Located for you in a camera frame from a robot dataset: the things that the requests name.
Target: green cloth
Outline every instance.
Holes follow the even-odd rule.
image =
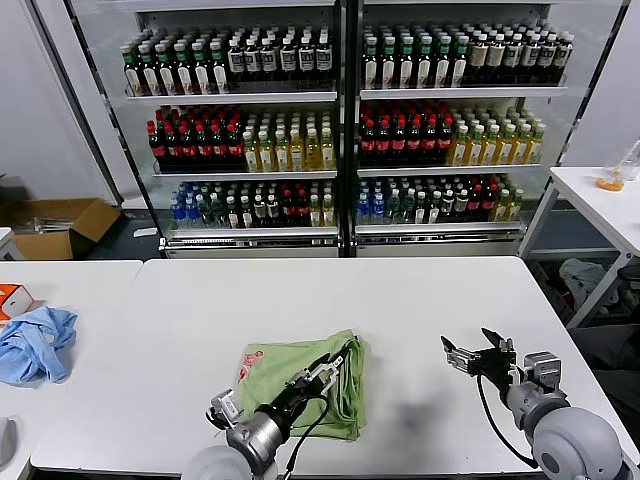
[[[348,345],[350,353],[340,367],[335,385],[327,392],[329,411],[312,437],[356,440],[366,424],[364,406],[364,342],[345,330],[326,340],[300,343],[251,344],[245,349],[237,400],[244,408],[243,420],[255,409],[271,402],[299,371],[308,368],[321,356],[338,352]],[[310,400],[291,431],[301,436],[323,412],[322,400]]]

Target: orange box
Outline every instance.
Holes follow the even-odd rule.
[[[26,312],[33,298],[23,285],[0,283],[0,326]]]

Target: white table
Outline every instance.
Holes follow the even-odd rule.
[[[584,216],[619,252],[603,279],[578,309],[567,328],[579,326],[606,298],[618,281],[618,270],[640,257],[640,181],[628,182],[620,192],[596,186],[602,168],[553,167],[551,182],[542,197],[518,256],[526,258],[559,194]]]
[[[124,297],[142,267],[140,261],[114,262],[0,262],[0,282],[25,285],[35,302],[64,308],[78,315],[75,344],[61,358],[75,369],[89,353],[94,323],[120,325],[109,315]],[[40,433],[69,404],[68,384],[42,380],[34,386],[15,387],[0,383],[0,416],[16,422],[18,448],[11,461],[0,467],[0,479],[25,479],[29,456]]]
[[[569,399],[609,421],[640,459],[516,257],[151,260],[121,312],[126,331],[109,323],[92,336],[67,382],[68,408],[31,457],[35,466],[178,475],[197,452],[224,442],[204,412],[237,381],[247,343],[352,328],[371,347],[368,425],[356,442],[307,440],[295,474],[528,471],[492,432],[475,380],[445,360],[440,335],[486,348],[481,326],[512,336],[521,355],[548,349],[561,356]],[[486,391],[506,437],[529,452],[496,390]],[[278,451],[280,473],[294,443]]]
[[[9,227],[0,227],[0,261],[24,260],[24,255],[13,241],[14,238],[15,235]]]

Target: black cable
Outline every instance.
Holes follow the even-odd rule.
[[[487,405],[487,399],[484,396],[484,389],[482,388],[482,375],[478,375],[478,393],[480,393],[480,400],[482,401],[482,406],[484,407],[484,413],[487,415],[487,419],[489,420],[489,424],[491,424],[491,428],[496,433],[500,441],[504,443],[504,445],[509,449],[511,453],[513,453],[516,457],[522,460],[524,463],[529,465],[531,468],[538,468],[538,462],[536,462],[533,458],[527,458],[518,452],[513,445],[509,443],[509,441],[504,438],[504,435],[498,430],[498,426],[496,422],[493,421],[493,417],[491,416],[491,412],[489,411],[489,405]]]
[[[308,397],[308,400],[313,400],[316,398],[319,400],[324,400],[324,403],[325,403],[324,410],[322,411],[320,416],[316,419],[316,421],[307,427],[307,429],[304,431],[304,433],[298,440],[298,443],[296,443],[296,446],[293,447],[293,451],[291,452],[291,456],[289,457],[289,461],[287,462],[287,471],[284,473],[284,476],[282,477],[283,479],[288,479],[291,476],[291,472],[293,472],[293,469],[295,468],[295,465],[296,465],[298,450],[300,450],[300,446],[302,446],[302,442],[304,442],[307,439],[311,431],[314,428],[316,428],[322,420],[324,420],[324,417],[326,417],[327,413],[329,412],[329,399],[324,395],[312,395]]]

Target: blue cloth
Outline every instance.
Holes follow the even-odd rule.
[[[0,331],[0,382],[22,385],[39,370],[52,382],[64,380],[69,372],[56,350],[75,339],[77,317],[66,310],[40,307],[12,318]]]

